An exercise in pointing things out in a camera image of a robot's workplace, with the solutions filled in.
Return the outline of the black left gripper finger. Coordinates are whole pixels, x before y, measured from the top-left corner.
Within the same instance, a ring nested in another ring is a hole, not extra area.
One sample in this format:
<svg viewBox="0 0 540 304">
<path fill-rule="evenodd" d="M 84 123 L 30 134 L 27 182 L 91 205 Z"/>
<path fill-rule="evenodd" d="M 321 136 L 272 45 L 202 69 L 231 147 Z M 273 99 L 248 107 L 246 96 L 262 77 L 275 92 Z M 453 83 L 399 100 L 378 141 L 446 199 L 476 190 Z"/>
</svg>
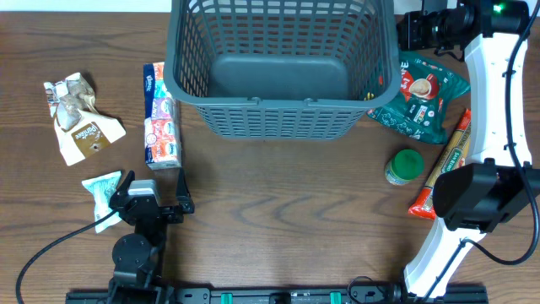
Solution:
<svg viewBox="0 0 540 304">
<path fill-rule="evenodd" d="M 178 173 L 175 198 L 184 214 L 194 213 L 195 205 L 186 183 L 186 174 L 183 168 L 181 168 Z"/>
<path fill-rule="evenodd" d="M 122 184 L 117 187 L 116 191 L 111 196 L 109 200 L 110 207 L 123 207 L 131 200 L 130 195 L 128 194 L 128 189 L 134 179 L 135 172 L 129 171 L 124 178 Z"/>
</svg>

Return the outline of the small teal white packet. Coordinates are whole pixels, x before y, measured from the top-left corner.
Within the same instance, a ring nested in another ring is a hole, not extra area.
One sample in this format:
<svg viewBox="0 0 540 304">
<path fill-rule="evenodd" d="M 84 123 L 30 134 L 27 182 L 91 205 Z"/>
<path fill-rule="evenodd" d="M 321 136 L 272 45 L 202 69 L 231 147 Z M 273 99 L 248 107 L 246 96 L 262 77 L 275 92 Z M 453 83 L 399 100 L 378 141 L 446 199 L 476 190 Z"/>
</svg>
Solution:
<svg viewBox="0 0 540 304">
<path fill-rule="evenodd" d="M 81 181 L 83 187 L 94 197 L 94 220 L 99 221 L 112 212 L 109 201 L 116 192 L 118 183 L 122 177 L 120 171 L 105 174 Z"/>
</svg>

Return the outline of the beige Pantree snack bag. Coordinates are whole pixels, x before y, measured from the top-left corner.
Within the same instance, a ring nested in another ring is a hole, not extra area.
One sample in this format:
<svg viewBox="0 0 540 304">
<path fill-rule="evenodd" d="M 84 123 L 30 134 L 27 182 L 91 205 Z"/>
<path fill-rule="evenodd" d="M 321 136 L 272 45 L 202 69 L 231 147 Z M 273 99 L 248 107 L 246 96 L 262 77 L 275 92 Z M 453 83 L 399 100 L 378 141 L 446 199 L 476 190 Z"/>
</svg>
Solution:
<svg viewBox="0 0 540 304">
<path fill-rule="evenodd" d="M 95 91 L 81 73 L 43 84 L 60 153 L 75 165 L 126 135 L 118 119 L 95 108 Z"/>
</svg>

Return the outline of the green Nescafe coffee bag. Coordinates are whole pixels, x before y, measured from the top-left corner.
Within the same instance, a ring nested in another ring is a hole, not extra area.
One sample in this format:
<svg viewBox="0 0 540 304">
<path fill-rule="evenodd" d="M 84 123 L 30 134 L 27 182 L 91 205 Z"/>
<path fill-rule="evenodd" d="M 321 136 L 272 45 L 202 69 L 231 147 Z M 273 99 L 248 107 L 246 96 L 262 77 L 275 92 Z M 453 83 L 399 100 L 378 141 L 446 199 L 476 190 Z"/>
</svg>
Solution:
<svg viewBox="0 0 540 304">
<path fill-rule="evenodd" d="M 460 75 L 417 52 L 401 52 L 399 93 L 367 116 L 409 138 L 445 144 L 443 122 L 451 101 L 465 95 L 470 84 Z"/>
</svg>

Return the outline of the Kleenex tissue multipack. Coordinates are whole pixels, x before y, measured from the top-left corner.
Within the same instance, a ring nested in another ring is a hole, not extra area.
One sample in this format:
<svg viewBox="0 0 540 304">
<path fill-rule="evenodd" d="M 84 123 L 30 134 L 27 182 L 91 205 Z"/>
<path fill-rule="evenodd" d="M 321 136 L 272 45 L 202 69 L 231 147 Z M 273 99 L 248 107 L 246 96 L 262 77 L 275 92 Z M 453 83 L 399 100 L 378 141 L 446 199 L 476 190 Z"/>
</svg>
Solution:
<svg viewBox="0 0 540 304">
<path fill-rule="evenodd" d="M 165 86 L 164 66 L 143 65 L 144 157 L 151 170 L 179 168 L 182 162 L 180 110 Z"/>
</svg>

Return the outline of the San Remo spaghetti packet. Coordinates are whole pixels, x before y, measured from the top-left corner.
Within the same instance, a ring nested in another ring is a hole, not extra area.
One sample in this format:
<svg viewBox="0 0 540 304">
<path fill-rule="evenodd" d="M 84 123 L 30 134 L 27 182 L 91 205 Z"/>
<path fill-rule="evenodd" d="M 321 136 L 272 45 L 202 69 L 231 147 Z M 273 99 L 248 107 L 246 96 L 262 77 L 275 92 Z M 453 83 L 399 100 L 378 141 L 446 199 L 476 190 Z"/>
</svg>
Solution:
<svg viewBox="0 0 540 304">
<path fill-rule="evenodd" d="M 470 134 L 471 111 L 466 109 L 417 198 L 408 208 L 409 214 L 424 219 L 435 219 L 433 207 L 435 182 L 440 175 L 464 166 L 469 149 Z"/>
</svg>

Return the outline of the green lid jar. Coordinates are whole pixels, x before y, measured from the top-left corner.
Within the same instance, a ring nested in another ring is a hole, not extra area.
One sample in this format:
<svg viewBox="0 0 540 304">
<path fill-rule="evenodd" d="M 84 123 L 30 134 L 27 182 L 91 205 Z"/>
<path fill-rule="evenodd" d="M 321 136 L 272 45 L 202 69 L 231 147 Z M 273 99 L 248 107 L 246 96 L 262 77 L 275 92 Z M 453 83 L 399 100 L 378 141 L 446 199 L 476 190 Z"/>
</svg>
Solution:
<svg viewBox="0 0 540 304">
<path fill-rule="evenodd" d="M 385 178 L 390 184 L 402 186 L 419 177 L 424 171 L 424 158 L 413 149 L 403 149 L 385 166 Z"/>
</svg>

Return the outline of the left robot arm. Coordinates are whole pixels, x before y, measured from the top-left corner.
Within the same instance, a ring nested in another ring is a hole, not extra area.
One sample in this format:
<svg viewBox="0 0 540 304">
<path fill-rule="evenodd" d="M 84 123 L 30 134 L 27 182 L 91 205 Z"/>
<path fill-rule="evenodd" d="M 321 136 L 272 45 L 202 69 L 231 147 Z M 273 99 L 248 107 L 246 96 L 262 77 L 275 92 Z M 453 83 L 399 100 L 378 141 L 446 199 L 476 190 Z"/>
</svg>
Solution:
<svg viewBox="0 0 540 304">
<path fill-rule="evenodd" d="M 183 169 L 178 171 L 176 204 L 162 206 L 155 180 L 137 180 L 129 171 L 111 196 L 109 207 L 134 227 L 112 250 L 115 264 L 108 303 L 175 303 L 175 288 L 162 281 L 167 227 L 180 224 L 195 206 Z"/>
</svg>

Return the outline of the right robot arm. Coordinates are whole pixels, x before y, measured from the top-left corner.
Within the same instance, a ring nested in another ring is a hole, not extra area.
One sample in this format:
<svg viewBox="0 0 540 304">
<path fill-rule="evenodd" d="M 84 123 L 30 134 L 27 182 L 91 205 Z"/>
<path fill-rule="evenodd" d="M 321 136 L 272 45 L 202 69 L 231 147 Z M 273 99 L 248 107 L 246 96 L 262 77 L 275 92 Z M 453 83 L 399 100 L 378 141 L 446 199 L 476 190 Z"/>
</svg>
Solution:
<svg viewBox="0 0 540 304">
<path fill-rule="evenodd" d="M 525 207 L 539 210 L 539 171 L 527 145 L 522 92 L 527 38 L 538 12 L 524 1 L 460 1 L 454 8 L 425 1 L 397 26 L 404 51 L 431 49 L 443 56 L 462 50 L 472 111 L 466 163 L 437 178 L 435 220 L 403 271 L 397 301 L 444 302 L 470 249 Z"/>
</svg>

